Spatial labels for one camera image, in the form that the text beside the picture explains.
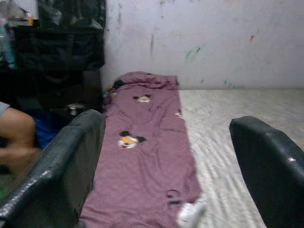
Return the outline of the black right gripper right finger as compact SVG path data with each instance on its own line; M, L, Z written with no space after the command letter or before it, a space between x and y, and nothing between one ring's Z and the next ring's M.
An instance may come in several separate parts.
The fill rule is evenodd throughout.
M304 152L252 117L232 119L231 140L247 189L268 228L304 226Z

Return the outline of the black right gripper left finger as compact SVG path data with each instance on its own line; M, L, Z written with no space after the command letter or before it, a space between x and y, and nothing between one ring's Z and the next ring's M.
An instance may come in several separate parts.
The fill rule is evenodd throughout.
M104 133L105 117L92 109L62 128L24 181L1 202L1 227L81 228Z

